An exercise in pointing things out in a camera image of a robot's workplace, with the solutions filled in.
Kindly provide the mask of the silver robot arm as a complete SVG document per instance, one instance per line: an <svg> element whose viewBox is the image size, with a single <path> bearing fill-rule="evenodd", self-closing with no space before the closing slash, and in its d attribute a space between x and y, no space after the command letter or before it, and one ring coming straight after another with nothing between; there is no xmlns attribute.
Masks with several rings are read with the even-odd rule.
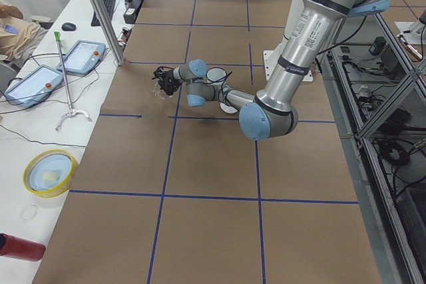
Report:
<svg viewBox="0 0 426 284"><path fill-rule="evenodd" d="M242 132L252 140L289 134L298 123L292 98L319 55L335 23L346 17L385 11L391 0L302 0L304 8L284 43L266 86L255 95L236 90L224 76L211 80L201 59L176 68L159 67L154 79L169 96L184 85L188 104L203 106L218 101L238 110Z"/></svg>

